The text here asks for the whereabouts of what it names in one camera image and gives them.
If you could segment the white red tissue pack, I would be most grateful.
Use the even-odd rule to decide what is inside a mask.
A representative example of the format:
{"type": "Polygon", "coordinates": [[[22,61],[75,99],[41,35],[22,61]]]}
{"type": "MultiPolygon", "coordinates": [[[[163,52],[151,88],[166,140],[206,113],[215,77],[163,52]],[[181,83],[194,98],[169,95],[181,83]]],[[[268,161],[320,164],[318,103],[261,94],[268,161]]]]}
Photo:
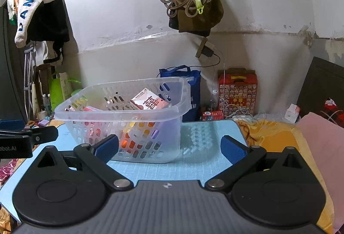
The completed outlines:
{"type": "Polygon", "coordinates": [[[147,88],[135,95],[130,103],[140,110],[158,110],[171,107],[171,104],[147,88]]]}

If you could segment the orange floral blanket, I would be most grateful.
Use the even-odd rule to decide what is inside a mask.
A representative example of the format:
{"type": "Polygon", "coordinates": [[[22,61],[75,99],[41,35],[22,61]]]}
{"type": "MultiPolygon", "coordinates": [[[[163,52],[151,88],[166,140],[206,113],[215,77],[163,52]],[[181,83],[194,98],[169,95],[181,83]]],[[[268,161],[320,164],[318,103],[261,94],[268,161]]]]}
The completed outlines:
{"type": "Polygon", "coordinates": [[[317,225],[326,233],[333,233],[335,211],[325,180],[315,163],[309,145],[301,131],[293,124],[268,121],[235,121],[246,140],[246,145],[259,145],[268,152],[281,152],[285,147],[295,147],[304,158],[325,191],[326,203],[317,225]]]}

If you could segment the bright green paper bag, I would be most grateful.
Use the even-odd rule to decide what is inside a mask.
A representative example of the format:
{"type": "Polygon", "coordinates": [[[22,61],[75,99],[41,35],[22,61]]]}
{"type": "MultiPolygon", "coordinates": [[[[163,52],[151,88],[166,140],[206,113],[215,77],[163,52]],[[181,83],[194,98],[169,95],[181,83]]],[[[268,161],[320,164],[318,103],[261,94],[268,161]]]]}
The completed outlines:
{"type": "Polygon", "coordinates": [[[52,111],[54,111],[58,105],[71,97],[73,90],[68,73],[58,73],[56,77],[51,77],[49,90],[52,111]]]}

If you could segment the clear plastic lattice basket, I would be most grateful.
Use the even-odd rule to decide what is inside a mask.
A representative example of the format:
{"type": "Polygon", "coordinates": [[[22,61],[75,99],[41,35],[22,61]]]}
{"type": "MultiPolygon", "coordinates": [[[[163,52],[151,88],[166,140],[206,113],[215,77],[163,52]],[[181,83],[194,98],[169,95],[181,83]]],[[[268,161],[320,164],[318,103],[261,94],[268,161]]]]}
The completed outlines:
{"type": "Polygon", "coordinates": [[[79,144],[94,145],[109,135],[119,139],[116,161],[163,164],[180,153],[183,115],[191,106],[191,87],[182,77],[156,77],[89,86],[58,105],[55,119],[64,121],[79,144]],[[130,100],[144,88],[171,104],[158,110],[140,110],[130,100]],[[120,148],[123,129],[131,122],[158,123],[159,134],[150,150],[120,148]]]}

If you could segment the small white red box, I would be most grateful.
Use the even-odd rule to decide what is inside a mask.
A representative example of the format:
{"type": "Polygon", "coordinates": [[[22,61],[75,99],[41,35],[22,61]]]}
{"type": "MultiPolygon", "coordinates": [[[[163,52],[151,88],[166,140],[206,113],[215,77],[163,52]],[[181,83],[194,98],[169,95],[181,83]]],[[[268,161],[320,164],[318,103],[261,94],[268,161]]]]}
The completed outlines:
{"type": "Polygon", "coordinates": [[[298,120],[298,116],[300,113],[300,107],[295,105],[295,104],[291,104],[285,115],[284,118],[289,122],[289,123],[296,123],[296,121],[298,120]]]}

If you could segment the red patterned gift box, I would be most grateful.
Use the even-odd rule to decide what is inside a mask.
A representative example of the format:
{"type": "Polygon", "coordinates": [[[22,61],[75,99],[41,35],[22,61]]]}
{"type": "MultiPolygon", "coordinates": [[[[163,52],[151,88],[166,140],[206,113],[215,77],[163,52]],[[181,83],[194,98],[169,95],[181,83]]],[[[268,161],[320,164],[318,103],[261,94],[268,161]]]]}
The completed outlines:
{"type": "Polygon", "coordinates": [[[218,109],[225,119],[235,115],[254,115],[258,79],[254,70],[228,68],[218,71],[218,109]]]}

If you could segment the pink cloth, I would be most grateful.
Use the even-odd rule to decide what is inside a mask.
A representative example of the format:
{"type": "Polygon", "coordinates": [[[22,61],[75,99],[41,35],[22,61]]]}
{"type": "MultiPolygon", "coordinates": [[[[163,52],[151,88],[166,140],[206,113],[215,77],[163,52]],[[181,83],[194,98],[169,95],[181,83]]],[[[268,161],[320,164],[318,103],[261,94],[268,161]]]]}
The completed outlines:
{"type": "Polygon", "coordinates": [[[333,230],[343,225],[343,128],[309,113],[296,127],[306,139],[334,206],[333,230]]]}

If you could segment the black hanging garment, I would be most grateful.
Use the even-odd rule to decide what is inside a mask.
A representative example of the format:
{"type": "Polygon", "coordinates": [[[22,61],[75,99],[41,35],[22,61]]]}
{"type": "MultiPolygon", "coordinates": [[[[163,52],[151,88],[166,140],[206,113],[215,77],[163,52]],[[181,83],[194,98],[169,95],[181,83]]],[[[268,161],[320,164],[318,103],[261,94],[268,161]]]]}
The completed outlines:
{"type": "Polygon", "coordinates": [[[27,28],[27,40],[52,42],[52,51],[45,53],[44,64],[56,64],[63,60],[63,46],[70,40],[63,0],[40,3],[27,28]]]}

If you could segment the dark wooden headboard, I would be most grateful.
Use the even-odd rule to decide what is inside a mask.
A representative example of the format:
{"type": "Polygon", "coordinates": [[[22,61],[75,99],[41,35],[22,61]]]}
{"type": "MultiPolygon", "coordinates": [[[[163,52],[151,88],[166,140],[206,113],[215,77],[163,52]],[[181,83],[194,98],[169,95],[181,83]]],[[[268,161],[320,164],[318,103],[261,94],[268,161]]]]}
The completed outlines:
{"type": "Polygon", "coordinates": [[[343,67],[313,57],[297,99],[300,116],[309,112],[320,113],[327,99],[333,99],[343,109],[343,67]]]}

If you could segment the wall charger plug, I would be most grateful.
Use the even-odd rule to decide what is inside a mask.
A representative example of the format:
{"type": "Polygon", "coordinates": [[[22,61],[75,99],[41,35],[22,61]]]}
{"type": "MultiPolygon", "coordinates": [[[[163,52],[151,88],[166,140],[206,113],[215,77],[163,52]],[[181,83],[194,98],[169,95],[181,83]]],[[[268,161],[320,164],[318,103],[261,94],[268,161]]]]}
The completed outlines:
{"type": "Polygon", "coordinates": [[[210,43],[207,37],[204,37],[201,43],[199,44],[195,57],[200,58],[201,55],[204,55],[208,58],[211,58],[214,54],[214,48],[215,48],[215,45],[210,43]]]}

